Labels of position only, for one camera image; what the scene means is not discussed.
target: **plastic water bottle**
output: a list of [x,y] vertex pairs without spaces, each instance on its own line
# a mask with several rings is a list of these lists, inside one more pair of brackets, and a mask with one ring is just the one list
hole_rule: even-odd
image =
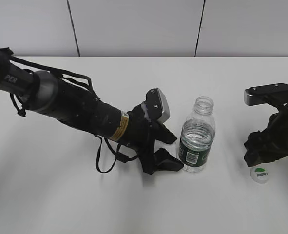
[[202,171],[208,160],[209,151],[215,135],[213,100],[198,97],[193,112],[182,127],[178,158],[185,164],[188,172]]

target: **green bottle label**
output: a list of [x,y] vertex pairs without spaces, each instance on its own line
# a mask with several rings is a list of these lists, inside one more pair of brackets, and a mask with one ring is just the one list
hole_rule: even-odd
[[207,162],[210,149],[211,146],[203,151],[191,150],[180,140],[178,156],[187,166],[200,167]]

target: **yellow warning label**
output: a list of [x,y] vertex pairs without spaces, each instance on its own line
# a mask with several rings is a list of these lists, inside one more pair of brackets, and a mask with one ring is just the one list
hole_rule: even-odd
[[115,133],[109,138],[113,141],[118,141],[124,134],[126,128],[129,124],[129,115],[123,111],[121,111],[121,122],[120,126],[116,129]]

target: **green logo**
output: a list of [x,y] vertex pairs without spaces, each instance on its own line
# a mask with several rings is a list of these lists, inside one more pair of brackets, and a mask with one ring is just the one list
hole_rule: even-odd
[[258,167],[258,168],[255,169],[255,172],[264,172],[264,171],[265,171],[265,169],[260,168],[260,167]]

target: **white wall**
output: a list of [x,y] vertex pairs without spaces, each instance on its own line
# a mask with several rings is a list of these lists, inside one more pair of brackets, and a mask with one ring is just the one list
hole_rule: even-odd
[[0,48],[16,55],[77,56],[66,0],[0,0]]
[[197,56],[288,56],[288,0],[207,0]]
[[[69,0],[82,56],[194,56],[204,0]],[[77,56],[67,0],[0,0],[0,47]],[[197,56],[288,56],[288,0],[207,0]]]
[[70,0],[83,56],[194,56],[203,0]]

